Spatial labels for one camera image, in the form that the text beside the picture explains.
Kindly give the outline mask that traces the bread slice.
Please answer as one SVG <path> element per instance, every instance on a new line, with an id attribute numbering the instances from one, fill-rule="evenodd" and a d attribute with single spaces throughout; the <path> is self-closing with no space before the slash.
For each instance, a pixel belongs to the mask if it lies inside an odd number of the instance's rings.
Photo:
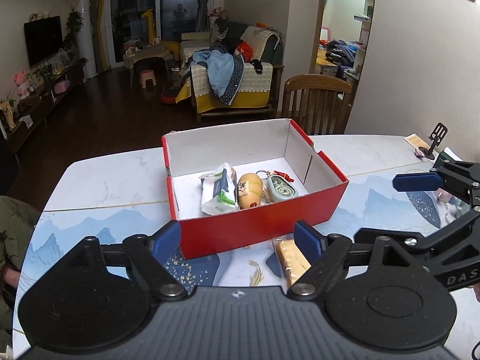
<path id="1" fill-rule="evenodd" d="M 292 237 L 274 239 L 273 244 L 289 288 L 311 267 L 311 264 Z"/>

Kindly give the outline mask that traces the red keychain charm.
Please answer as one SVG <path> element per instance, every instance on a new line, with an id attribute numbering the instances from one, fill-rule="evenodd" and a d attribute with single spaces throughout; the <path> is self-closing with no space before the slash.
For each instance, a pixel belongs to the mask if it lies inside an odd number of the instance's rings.
<path id="1" fill-rule="evenodd" d="M 259 178 L 262 180 L 266 180 L 270 176 L 279 176 L 288 181 L 289 183 L 293 183 L 295 180 L 291 178 L 287 173 L 285 172 L 279 172 L 279 171 L 266 171 L 266 170 L 259 170 L 256 172 Z"/>

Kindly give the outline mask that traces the white blue tissue packet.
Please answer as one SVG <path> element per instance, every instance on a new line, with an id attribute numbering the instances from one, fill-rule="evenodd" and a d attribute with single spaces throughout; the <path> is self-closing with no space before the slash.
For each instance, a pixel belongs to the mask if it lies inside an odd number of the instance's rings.
<path id="1" fill-rule="evenodd" d="M 205 215 L 222 215 L 239 209 L 237 174 L 228 164 L 200 176 L 201 210 Z"/>

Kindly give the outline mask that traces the yellow chicken toy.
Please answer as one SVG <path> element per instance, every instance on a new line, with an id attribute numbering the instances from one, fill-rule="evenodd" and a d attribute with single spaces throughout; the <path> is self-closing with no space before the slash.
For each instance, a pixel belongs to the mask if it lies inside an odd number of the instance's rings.
<path id="1" fill-rule="evenodd" d="M 238 204 L 242 210 L 257 207 L 261 203 L 263 181 L 255 173 L 247 173 L 238 182 Z"/>

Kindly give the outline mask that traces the blue mountain table mat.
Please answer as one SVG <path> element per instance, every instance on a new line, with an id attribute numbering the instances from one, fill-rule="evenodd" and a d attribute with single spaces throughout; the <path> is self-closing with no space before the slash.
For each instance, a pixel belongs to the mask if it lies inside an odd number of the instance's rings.
<path id="1" fill-rule="evenodd" d="M 360 228 L 413 231 L 428 236 L 468 210 L 462 201 L 441 201 L 440 193 L 399 193 L 392 171 L 356 175 L 329 221 L 316 225 L 323 233 L 352 237 Z M 102 244 L 119 244 L 133 234 L 151 235 L 168 222 L 167 206 L 148 204 L 85 211 L 51 211 L 41 216 L 28 246 L 17 295 L 24 293 L 85 236 Z M 275 241 L 185 259 L 175 251 L 164 268 L 187 291 L 196 286 L 281 286 L 287 279 Z"/>

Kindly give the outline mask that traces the red cardboard box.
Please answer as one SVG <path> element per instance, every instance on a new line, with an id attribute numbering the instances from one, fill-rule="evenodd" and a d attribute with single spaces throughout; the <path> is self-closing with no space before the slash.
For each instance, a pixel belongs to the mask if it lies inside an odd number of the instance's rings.
<path id="1" fill-rule="evenodd" d="M 292 119 L 202 127 L 161 139 L 185 258 L 219 254 L 333 215 L 348 179 Z"/>

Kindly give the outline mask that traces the wooden chair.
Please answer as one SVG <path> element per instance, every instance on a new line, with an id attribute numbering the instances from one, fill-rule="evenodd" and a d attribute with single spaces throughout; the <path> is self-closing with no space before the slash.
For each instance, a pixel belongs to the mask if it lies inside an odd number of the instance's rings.
<path id="1" fill-rule="evenodd" d="M 305 74 L 284 85 L 277 115 L 295 121 L 309 136 L 345 132 L 353 104 L 353 87 L 332 76 Z"/>

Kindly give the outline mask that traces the pink stool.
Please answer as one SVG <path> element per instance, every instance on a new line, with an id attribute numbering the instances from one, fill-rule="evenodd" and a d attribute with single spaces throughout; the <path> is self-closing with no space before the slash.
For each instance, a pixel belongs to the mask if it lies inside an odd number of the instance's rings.
<path id="1" fill-rule="evenodd" d="M 140 85 L 143 89 L 146 89 L 148 86 L 156 86 L 156 77 L 153 70 L 143 70 L 140 73 Z"/>

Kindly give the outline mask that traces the low tv cabinet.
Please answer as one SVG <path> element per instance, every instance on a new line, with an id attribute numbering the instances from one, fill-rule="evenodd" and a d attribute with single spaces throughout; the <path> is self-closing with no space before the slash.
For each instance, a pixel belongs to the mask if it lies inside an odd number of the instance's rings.
<path id="1" fill-rule="evenodd" d="M 16 125 L 10 128 L 4 138 L 12 153 L 16 154 L 38 127 L 47 124 L 54 109 L 83 86 L 86 80 L 86 62 L 85 58 L 78 59 L 61 74 L 40 85 L 32 95 L 19 101 L 14 113 Z"/>

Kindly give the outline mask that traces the dark coffee table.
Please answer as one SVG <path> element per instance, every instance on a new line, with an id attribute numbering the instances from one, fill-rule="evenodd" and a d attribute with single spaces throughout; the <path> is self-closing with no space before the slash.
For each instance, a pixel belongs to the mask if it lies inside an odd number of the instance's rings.
<path id="1" fill-rule="evenodd" d="M 159 44 L 150 45 L 141 50 L 135 50 L 129 48 L 127 52 L 123 55 L 124 66 L 130 71 L 130 86 L 134 84 L 134 67 L 135 64 L 144 60 L 144 59 L 162 59 L 167 62 L 169 60 L 174 60 L 174 53 L 167 49 L 168 43 L 166 41 L 160 41 Z"/>

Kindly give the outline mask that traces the sofa with clothes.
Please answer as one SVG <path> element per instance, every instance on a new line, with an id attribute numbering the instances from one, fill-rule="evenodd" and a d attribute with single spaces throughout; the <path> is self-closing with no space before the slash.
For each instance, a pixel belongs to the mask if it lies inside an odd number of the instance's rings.
<path id="1" fill-rule="evenodd" d="M 218 18 L 209 32 L 184 33 L 181 88 L 197 116 L 214 111 L 272 109 L 283 69 L 283 36 L 271 27 Z"/>

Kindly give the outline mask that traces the pink pig plush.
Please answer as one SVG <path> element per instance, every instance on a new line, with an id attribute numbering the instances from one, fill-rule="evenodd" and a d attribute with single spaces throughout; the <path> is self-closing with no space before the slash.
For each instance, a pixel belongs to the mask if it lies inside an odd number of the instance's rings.
<path id="1" fill-rule="evenodd" d="M 13 81 L 17 85 L 18 95 L 21 100 L 29 96 L 29 80 L 25 71 L 15 74 Z"/>

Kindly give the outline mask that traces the yellow giraffe toy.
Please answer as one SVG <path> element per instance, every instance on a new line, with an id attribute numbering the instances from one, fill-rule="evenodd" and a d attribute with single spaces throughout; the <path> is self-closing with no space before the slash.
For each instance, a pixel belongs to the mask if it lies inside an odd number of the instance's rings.
<path id="1" fill-rule="evenodd" d="M 145 10 L 141 18 L 146 21 L 146 31 L 147 31 L 147 39 L 150 45 L 154 45 L 156 36 L 155 30 L 155 22 L 154 22 L 154 12 L 152 9 Z"/>

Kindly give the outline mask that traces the black television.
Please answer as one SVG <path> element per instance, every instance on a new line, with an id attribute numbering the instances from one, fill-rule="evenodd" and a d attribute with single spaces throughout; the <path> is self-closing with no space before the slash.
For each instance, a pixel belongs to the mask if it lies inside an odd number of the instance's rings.
<path id="1" fill-rule="evenodd" d="M 34 68 L 57 53 L 63 43 L 60 16 L 38 19 L 24 24 L 28 65 Z"/>

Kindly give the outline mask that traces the white standing air conditioner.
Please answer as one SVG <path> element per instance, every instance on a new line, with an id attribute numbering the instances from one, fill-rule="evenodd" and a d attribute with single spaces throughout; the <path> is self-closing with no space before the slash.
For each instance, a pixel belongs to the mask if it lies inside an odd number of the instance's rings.
<path id="1" fill-rule="evenodd" d="M 77 46 L 80 58 L 86 60 L 84 74 L 85 78 L 89 80 L 97 75 L 93 30 L 90 18 L 90 1 L 78 0 L 76 12 L 80 14 L 81 18 L 80 30 L 76 33 Z"/>

